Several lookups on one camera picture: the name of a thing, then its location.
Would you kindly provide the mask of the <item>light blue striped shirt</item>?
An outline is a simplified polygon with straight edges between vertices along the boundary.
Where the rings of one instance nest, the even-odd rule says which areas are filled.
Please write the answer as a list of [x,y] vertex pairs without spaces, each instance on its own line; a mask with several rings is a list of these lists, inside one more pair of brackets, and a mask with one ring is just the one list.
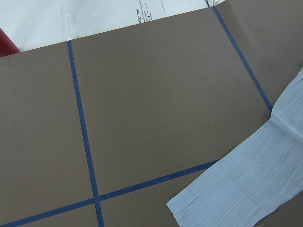
[[252,227],[303,189],[303,74],[269,120],[173,197],[181,227]]

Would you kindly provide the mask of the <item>white plastic bag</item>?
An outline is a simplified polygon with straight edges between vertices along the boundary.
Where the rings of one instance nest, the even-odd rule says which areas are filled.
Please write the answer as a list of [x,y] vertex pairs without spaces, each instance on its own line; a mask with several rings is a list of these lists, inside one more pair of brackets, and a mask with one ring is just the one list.
[[2,0],[0,27],[20,51],[220,4],[219,0]]

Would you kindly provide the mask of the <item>red bottle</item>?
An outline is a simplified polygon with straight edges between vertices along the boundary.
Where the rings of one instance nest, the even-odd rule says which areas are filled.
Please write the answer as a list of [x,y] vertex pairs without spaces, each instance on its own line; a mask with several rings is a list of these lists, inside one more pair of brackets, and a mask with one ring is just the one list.
[[5,57],[8,55],[19,53],[19,49],[10,40],[10,38],[0,29],[0,56]]

